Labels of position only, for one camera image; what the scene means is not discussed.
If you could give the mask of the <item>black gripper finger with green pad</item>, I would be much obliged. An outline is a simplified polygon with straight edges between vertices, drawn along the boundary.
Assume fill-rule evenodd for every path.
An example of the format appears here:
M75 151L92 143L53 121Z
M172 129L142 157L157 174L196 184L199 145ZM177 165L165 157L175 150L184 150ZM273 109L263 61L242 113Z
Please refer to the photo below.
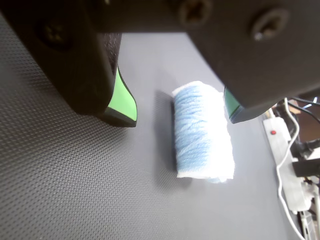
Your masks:
M320 87L317 0L187 0L184 25L236 101L232 123Z
M111 66L83 0L3 0L0 11L74 112L136 126L136 101Z

